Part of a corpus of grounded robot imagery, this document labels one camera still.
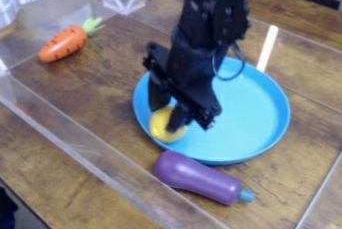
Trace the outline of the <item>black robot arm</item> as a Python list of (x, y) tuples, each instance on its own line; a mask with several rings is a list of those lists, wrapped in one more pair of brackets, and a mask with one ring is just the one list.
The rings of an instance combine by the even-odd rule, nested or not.
[(249, 12), (248, 0), (183, 0), (171, 46), (147, 45), (150, 110), (177, 101), (166, 126), (170, 133), (191, 122), (210, 128), (222, 113), (213, 80), (227, 52), (240, 50), (237, 41), (250, 27)]

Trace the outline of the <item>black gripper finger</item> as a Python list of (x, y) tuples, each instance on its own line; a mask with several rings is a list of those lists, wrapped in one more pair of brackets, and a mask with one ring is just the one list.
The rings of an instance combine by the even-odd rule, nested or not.
[(151, 111), (162, 109), (171, 100), (169, 77), (158, 64), (150, 68), (149, 106)]
[(183, 126), (198, 120), (198, 108), (195, 103), (178, 102), (171, 111), (167, 131), (175, 133)]

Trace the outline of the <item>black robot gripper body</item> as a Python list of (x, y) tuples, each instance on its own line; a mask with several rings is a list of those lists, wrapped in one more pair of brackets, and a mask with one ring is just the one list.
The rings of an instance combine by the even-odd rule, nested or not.
[(171, 49), (155, 42), (147, 45), (149, 55), (143, 65), (150, 71), (158, 64), (170, 82), (171, 99), (183, 103), (195, 103), (198, 108), (198, 124), (207, 130), (214, 118), (222, 113), (214, 88), (213, 51), (194, 48), (185, 34), (175, 31), (171, 37)]

